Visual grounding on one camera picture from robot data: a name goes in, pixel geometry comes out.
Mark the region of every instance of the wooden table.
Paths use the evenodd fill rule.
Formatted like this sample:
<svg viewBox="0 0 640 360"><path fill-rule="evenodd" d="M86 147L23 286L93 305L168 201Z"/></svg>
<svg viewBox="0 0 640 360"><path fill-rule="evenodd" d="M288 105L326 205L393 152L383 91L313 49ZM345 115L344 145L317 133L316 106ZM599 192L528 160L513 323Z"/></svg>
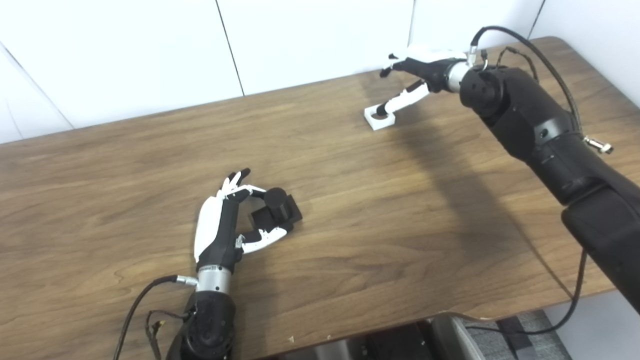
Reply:
<svg viewBox="0 0 640 360"><path fill-rule="evenodd" d="M564 42L535 42L586 133L612 142L607 161L640 183L638 109ZM0 146L2 358L110 358L140 290L194 274L196 214L243 167L248 183L293 194L305 218L236 267L238 359L438 313L484 320L569 300L580 248L560 205L457 95L371 131L362 110L411 82L369 72ZM610 289L589 263L583 294ZM179 312L190 291L149 293L122 359L151 359L146 312Z"/></svg>

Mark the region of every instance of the robotic arm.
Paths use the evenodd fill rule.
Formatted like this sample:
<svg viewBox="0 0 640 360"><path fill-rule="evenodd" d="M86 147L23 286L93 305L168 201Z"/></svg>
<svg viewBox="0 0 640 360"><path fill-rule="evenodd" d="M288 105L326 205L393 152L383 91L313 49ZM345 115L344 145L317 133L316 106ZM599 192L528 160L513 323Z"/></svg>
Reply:
<svg viewBox="0 0 640 360"><path fill-rule="evenodd" d="M575 117L530 75L516 68L488 67L486 62L474 67L474 58L472 44L466 62L459 54L437 52L430 58L398 60L380 76L404 70L420 77L430 92L460 93L462 105L478 114L505 150L529 166L565 206L564 225L640 313L640 188L589 149L612 151L608 143L584 136ZM381 116L413 103L410 99L395 105L408 99L412 87L365 110L367 121L372 122L367 117L372 109Z"/></svg>
<svg viewBox="0 0 640 360"><path fill-rule="evenodd" d="M216 196L209 197L200 209L194 244L198 279L192 280L196 288L167 360L231 358L236 306L229 290L236 263L243 254L278 241L302 219L293 198L284 190L240 185L248 174L246 168L229 175ZM252 213L256 230L236 235L238 207L248 197L260 198L266 206Z"/></svg>

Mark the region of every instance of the black cable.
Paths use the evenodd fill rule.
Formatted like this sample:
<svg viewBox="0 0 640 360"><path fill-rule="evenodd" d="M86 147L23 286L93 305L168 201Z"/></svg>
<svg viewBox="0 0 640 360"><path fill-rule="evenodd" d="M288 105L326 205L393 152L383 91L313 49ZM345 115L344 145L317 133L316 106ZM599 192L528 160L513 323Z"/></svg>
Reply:
<svg viewBox="0 0 640 360"><path fill-rule="evenodd" d="M140 292L140 295L136 297L136 300L133 302L133 305L131 306L131 309L129 310L127 317L124 319L124 324L122 325L122 330L120 331L120 338L118 339L118 344L116 345L116 351L113 354L113 360L118 360L120 358L120 352L122 351L122 345L124 345L124 338L125 336L127 336L127 329L129 328L129 323L131 323L131 319L133 318L133 313L135 312L136 307L138 307L138 304L140 303L140 301L142 301L142 298L145 297L145 295L149 292L149 290L151 290L154 286L158 284L162 284L163 282L175 282L177 279L178 279L178 275L159 277L158 279L153 280L149 285L147 285L147 287L144 288L142 292Z"/></svg>
<svg viewBox="0 0 640 360"><path fill-rule="evenodd" d="M504 55L504 53L506 51L509 51L512 54L516 54L516 55L520 55L522 56L525 60L527 60L527 63L529 63L529 68L531 69L531 75L533 76L533 80L535 80L537 83L540 82L538 80L538 71L536 70L536 66L535 64L533 64L533 60L531 59L531 57L523 52L521 52L520 50L511 47L511 46L507 46L505 47L501 52L500 55L498 55L498 61L495 63L495 67L496 69L500 67L500 62L502 62L502 56Z"/></svg>
<svg viewBox="0 0 640 360"><path fill-rule="evenodd" d="M507 28L503 28L502 26L483 27L476 33L473 40L471 40L471 46L477 47L478 42L480 41L480 38L488 30L497 30L497 31L501 31L503 33L511 35L512 37L516 38L518 41L523 43L524 46L528 47L531 51L533 51L533 53L540 59L540 61L542 61L542 63L545 64L549 72L551 72L551 75L553 75L553 77L556 79L558 85L560 85L560 88L562 88L564 96L566 97L566 100L569 103L569 108L571 109L571 114L573 115L572 117L573 130L582 134L582 124L580 121L580 114L578 114L578 106L576 105L575 100L573 100L573 96L571 95L569 88L566 86L566 83L564 82L564 80L562 79L562 77L560 76L556 68L553 65L551 65L551 62L547 59L547 57L531 41L529 41L522 35L518 34L517 32Z"/></svg>
<svg viewBox="0 0 640 360"><path fill-rule="evenodd" d="M578 299L580 298L580 291L582 291L582 281L584 280L584 268L586 267L586 264L587 264L587 252L585 250L582 250L582 254L580 255L580 265L578 267L578 279L575 281L575 291L573 292L571 305L569 306L569 310L567 310L564 317L557 324L543 330L515 331L515 332L502 331L498 329L492 329L490 327L481 327L481 326L467 326L466 328L477 329L477 330L487 330L487 331L499 332L501 334L508 334L508 335L514 335L514 334L541 335L541 334L546 334L548 332L552 332L560 329L564 324L566 324L567 321L569 321L569 319L571 318L571 315L573 315L573 312L575 311L575 307L578 305Z"/></svg>
<svg viewBox="0 0 640 360"><path fill-rule="evenodd" d="M155 322L153 326L149 326L151 315L155 313L161 313L171 318L181 319L183 321L187 318L188 314L178 315L166 310L151 310L149 311L149 314L147 314L147 320L145 321L145 334L147 334L147 339L149 339L149 345L151 345L151 351L154 353L154 358L156 360L161 360L162 354L160 354L160 348L158 347L157 333L160 327L164 325L164 321L158 321Z"/></svg>

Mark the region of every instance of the white wall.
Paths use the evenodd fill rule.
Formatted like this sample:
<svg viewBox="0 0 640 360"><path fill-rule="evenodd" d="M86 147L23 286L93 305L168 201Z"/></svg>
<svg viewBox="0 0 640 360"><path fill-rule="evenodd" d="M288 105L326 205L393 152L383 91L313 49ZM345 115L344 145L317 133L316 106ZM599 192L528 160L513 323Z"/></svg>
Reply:
<svg viewBox="0 0 640 360"><path fill-rule="evenodd" d="M547 0L532 38L562 38L640 106L639 14L638 0Z"/></svg>
<svg viewBox="0 0 640 360"><path fill-rule="evenodd" d="M562 38L640 106L635 61L640 57L639 13L637 0L547 0L532 38ZM556 323L567 308L564 304L545 311ZM573 318L557 333L575 360L638 358L640 316L618 292L580 300Z"/></svg>
<svg viewBox="0 0 640 360"><path fill-rule="evenodd" d="M504 26L527 37L541 5L542 0L415 0L411 43L468 51L477 31L488 25ZM514 41L509 35L488 31L479 47Z"/></svg>
<svg viewBox="0 0 640 360"><path fill-rule="evenodd" d="M214 0L0 1L0 41L75 127L242 96Z"/></svg>
<svg viewBox="0 0 640 360"><path fill-rule="evenodd" d="M218 3L247 95L382 68L406 48L413 8L412 0Z"/></svg>
<svg viewBox="0 0 640 360"><path fill-rule="evenodd" d="M71 129L0 43L0 143Z"/></svg>

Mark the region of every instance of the black robotic finger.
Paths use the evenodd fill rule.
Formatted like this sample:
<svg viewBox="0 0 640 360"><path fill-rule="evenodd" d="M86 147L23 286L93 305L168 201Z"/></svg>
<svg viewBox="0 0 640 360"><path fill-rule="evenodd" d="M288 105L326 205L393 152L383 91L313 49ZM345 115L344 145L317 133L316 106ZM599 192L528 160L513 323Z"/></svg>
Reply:
<svg viewBox="0 0 640 360"><path fill-rule="evenodd" d="M227 196L227 198L235 202L242 202L245 201L246 198L248 198L250 195L251 193L249 192L249 190L244 189L230 194L229 196Z"/></svg>
<svg viewBox="0 0 640 360"><path fill-rule="evenodd" d="M391 70L393 70L393 69L391 69L391 67L387 67L387 68L382 69L380 71L380 77L381 78L386 78L391 73Z"/></svg>
<svg viewBox="0 0 640 360"><path fill-rule="evenodd" d="M264 192L259 192L257 190L252 191L251 196L252 197L257 197L258 199L262 199L264 200Z"/></svg>
<svg viewBox="0 0 640 360"><path fill-rule="evenodd" d="M407 86L407 88L405 90L406 90L406 92L413 92L415 89L419 88L420 86L422 86L424 84L425 84L425 81L420 79L420 80L414 82L413 84Z"/></svg>
<svg viewBox="0 0 640 360"><path fill-rule="evenodd" d="M249 231L248 233L240 234L244 239L243 243L256 243L262 240L262 235L260 235L260 231L258 229Z"/></svg>
<svg viewBox="0 0 640 360"><path fill-rule="evenodd" d="M231 174L229 174L229 176L227 176L229 178L229 181L234 179L234 176L236 176L237 172L232 172ZM242 183L242 180L244 178L246 178L247 176L249 176L249 174L251 174L251 169L250 168L244 168L242 170L240 170L240 179L238 179L238 183L236 185L240 185L240 183Z"/></svg>

